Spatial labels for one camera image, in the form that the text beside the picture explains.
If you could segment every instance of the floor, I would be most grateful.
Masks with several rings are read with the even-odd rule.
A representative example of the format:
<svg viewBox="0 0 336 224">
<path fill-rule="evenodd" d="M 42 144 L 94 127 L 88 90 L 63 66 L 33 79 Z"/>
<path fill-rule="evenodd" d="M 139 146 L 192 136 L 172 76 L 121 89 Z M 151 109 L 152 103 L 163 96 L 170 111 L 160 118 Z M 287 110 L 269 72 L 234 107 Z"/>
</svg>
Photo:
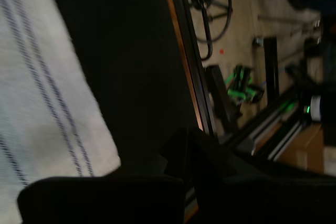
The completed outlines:
<svg viewBox="0 0 336 224">
<path fill-rule="evenodd" d="M 227 3 L 227 0 L 217 0 L 221 3 Z M 219 65 L 223 78 L 226 79 L 237 64 L 243 64 L 255 69 L 254 83 L 261 84 L 265 78 L 264 51 L 262 48 L 253 48 L 252 41 L 256 36 L 277 36 L 278 60 L 295 52 L 303 47 L 303 41 L 307 35 L 301 32 L 290 36 L 290 33 L 297 30 L 298 26 L 280 24 L 274 22 L 262 22 L 258 20 L 258 15 L 292 18 L 304 21 L 313 21 L 318 18 L 318 13 L 305 10 L 298 12 L 294 10 L 287 0 L 232 0 L 233 15 L 226 34 L 213 44 L 212 57 L 203 62 L 203 66 Z M 222 11 L 215 6 L 208 8 L 208 13 L 214 15 Z M 191 9 L 194 28 L 197 37 L 205 38 L 202 14 L 196 9 Z M 226 19 L 218 19 L 211 23 L 210 29 L 212 36 L 218 35 L 224 27 Z M 198 43 L 201 56 L 207 54 L 207 44 Z M 297 61 L 301 54 L 295 57 L 279 62 L 279 68 L 291 61 Z M 286 90 L 290 85 L 290 80 L 285 73 L 279 74 L 280 92 Z M 258 110 L 267 104 L 266 95 L 259 105 L 243 104 L 243 116 L 239 119 L 239 126 L 243 126 L 249 121 Z M 223 128 L 216 120 L 218 133 L 224 133 Z"/>
</svg>

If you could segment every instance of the cable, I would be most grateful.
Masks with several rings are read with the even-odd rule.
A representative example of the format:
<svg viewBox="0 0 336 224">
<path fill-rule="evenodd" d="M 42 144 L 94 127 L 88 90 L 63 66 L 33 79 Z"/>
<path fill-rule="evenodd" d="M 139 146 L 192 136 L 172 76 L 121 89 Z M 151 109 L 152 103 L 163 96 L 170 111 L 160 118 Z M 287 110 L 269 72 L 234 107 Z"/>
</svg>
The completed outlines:
<svg viewBox="0 0 336 224">
<path fill-rule="evenodd" d="M 226 23 L 225 26 L 223 28 L 223 30 L 220 32 L 220 34 L 214 38 L 214 39 L 200 39 L 197 38 L 197 41 L 201 42 L 201 43 L 207 43 L 207 44 L 211 44 L 213 42 L 218 41 L 226 32 L 227 28 L 229 27 L 230 21 L 231 21 L 231 14 L 232 14 L 232 0 L 227 0 L 228 1 L 228 13 L 227 13 L 227 19 L 226 19 Z"/>
</svg>

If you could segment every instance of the cloth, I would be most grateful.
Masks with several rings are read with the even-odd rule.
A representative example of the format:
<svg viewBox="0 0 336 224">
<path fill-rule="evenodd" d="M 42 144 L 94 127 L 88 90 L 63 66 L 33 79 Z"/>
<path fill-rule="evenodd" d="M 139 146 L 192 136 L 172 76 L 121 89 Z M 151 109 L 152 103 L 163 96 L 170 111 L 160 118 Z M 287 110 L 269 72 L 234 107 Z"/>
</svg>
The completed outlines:
<svg viewBox="0 0 336 224">
<path fill-rule="evenodd" d="M 119 165 L 54 0 L 0 0 L 0 223 L 30 183 Z"/>
</svg>

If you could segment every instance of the wooden edge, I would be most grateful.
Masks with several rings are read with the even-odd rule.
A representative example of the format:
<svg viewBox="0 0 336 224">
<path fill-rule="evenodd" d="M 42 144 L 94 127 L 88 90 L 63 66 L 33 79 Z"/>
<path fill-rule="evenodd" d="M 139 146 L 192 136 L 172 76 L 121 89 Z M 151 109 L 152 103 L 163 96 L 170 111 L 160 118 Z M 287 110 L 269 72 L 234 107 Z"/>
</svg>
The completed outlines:
<svg viewBox="0 0 336 224">
<path fill-rule="evenodd" d="M 187 60 L 187 56 L 185 54 L 185 50 L 184 50 L 184 46 L 183 46 L 183 40 L 182 40 L 182 35 L 181 35 L 180 27 L 178 25 L 179 22 L 177 20 L 177 15 L 176 15 L 176 11 L 175 11 L 174 1 L 173 0 L 167 0 L 167 2 L 168 2 L 168 7 L 169 7 L 170 15 L 171 15 L 171 18 L 172 18 L 174 30 L 175 30 L 175 35 L 176 35 L 177 42 L 178 42 L 179 48 L 180 48 L 180 53 L 181 53 L 181 57 L 182 57 L 182 63 L 183 63 L 185 75 L 187 77 L 187 82 L 188 82 L 190 95 L 191 95 L 191 98 L 192 98 L 192 101 L 193 101 L 193 105 L 194 105 L 194 110 L 195 110 L 195 114 L 196 114 L 196 118 L 197 118 L 198 127 L 201 130 L 203 130 L 201 116 L 200 116 L 200 113 L 199 113 L 197 99 L 196 99 L 196 95 L 195 95 L 195 91 L 194 91 L 194 86 L 193 86 L 193 82 L 192 82 L 191 74 L 190 74 L 190 70 L 189 70 L 188 60 Z"/>
<path fill-rule="evenodd" d="M 190 221 L 190 219 L 197 213 L 198 211 L 198 205 L 196 205 L 193 209 L 191 209 L 189 212 L 186 213 L 184 216 L 184 223 L 187 223 Z"/>
</svg>

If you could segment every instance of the blue stripe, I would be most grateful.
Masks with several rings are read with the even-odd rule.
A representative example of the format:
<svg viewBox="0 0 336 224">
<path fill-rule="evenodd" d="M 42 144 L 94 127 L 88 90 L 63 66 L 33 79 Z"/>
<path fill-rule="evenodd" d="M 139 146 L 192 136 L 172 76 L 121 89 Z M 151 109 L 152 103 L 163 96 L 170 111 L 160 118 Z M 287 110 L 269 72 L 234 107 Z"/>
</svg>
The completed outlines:
<svg viewBox="0 0 336 224">
<path fill-rule="evenodd" d="M 70 113 L 70 110 L 69 110 L 68 106 L 66 105 L 66 103 L 65 103 L 65 101 L 62 97 L 62 94 L 61 94 L 60 90 L 57 88 L 56 83 L 55 83 L 55 81 L 53 80 L 53 78 L 50 74 L 50 71 L 49 71 L 49 68 L 48 68 L 47 64 L 45 63 L 45 61 L 44 61 L 44 59 L 41 55 L 40 48 L 38 46 L 38 43 L 36 42 L 36 37 L 34 35 L 32 27 L 30 25 L 30 20 L 29 20 L 26 12 L 24 10 L 24 6 L 22 4 L 22 1 L 21 0 L 13 0 L 13 2 L 15 4 L 15 7 L 17 8 L 17 11 L 19 13 L 20 18 L 22 19 L 24 30 L 25 30 L 26 34 L 28 35 L 30 46 L 32 47 L 32 49 L 34 51 L 34 54 L 35 54 L 35 56 L 36 56 L 36 58 L 37 58 L 37 60 L 40 64 L 40 67 L 43 70 L 44 76 L 46 77 L 49 85 L 51 86 L 51 88 L 54 92 L 54 95 L 56 96 L 58 104 L 62 108 L 63 113 L 65 114 L 68 122 L 71 125 L 72 133 L 75 136 L 76 143 L 79 146 L 79 148 L 82 152 L 82 155 L 85 159 L 85 163 L 86 163 L 86 166 L 88 168 L 89 174 L 90 174 L 90 176 L 93 176 L 93 169 L 92 169 L 92 166 L 91 166 L 91 163 L 90 163 L 90 159 L 89 159 L 89 156 L 88 156 L 88 154 L 85 150 L 85 147 L 83 146 L 83 143 L 80 139 L 80 136 L 78 134 L 74 119 L 73 119 L 73 117 Z"/>
<path fill-rule="evenodd" d="M 8 146 L 5 143 L 4 137 L 0 133 L 0 149 L 4 152 L 5 156 L 7 157 L 8 161 L 12 165 L 13 170 L 16 173 L 16 176 L 20 180 L 20 182 L 24 186 L 28 186 L 28 180 L 26 179 L 26 176 L 23 174 L 22 170 L 20 169 L 19 163 L 16 161 L 14 155 L 9 150 Z"/>
<path fill-rule="evenodd" d="M 73 147 L 72 147 L 72 145 L 69 141 L 69 138 L 68 138 L 68 135 L 66 133 L 65 127 L 62 124 L 55 108 L 53 107 L 53 105 L 51 103 L 51 100 L 50 100 L 50 97 L 47 94 L 47 92 L 44 88 L 44 85 L 41 82 L 41 79 L 40 79 L 40 77 L 39 77 L 39 75 L 38 75 L 38 73 L 37 73 L 37 71 L 36 71 L 36 69 L 35 69 L 35 67 L 34 67 L 34 65 L 31 61 L 32 59 L 30 58 L 30 56 L 28 54 L 26 45 L 24 44 L 23 38 L 21 36 L 21 33 L 19 32 L 19 29 L 18 29 L 18 26 L 17 26 L 16 21 L 14 19 L 13 13 L 12 13 L 11 9 L 9 8 L 8 2 L 7 2 L 7 0 L 0 0 L 0 4 L 1 4 L 1 7 L 2 7 L 3 12 L 5 14 L 8 26 L 11 29 L 13 37 L 15 38 L 17 47 L 18 47 L 21 55 L 23 56 L 24 62 L 26 64 L 26 66 L 28 67 L 29 72 L 34 79 L 35 84 L 36 84 L 38 90 L 40 91 L 40 93 L 43 97 L 43 100 L 45 101 L 49 111 L 51 112 L 51 115 L 56 120 L 56 123 L 57 123 L 57 125 L 58 125 L 58 127 L 61 131 L 62 137 L 64 138 L 64 140 L 66 142 L 66 145 L 69 149 L 69 153 L 72 157 L 73 163 L 75 164 L 75 167 L 76 167 L 76 170 L 77 170 L 79 176 L 82 176 L 82 170 L 81 170 L 80 164 L 79 164 L 78 159 L 75 155 L 74 149 L 73 149 Z"/>
</svg>

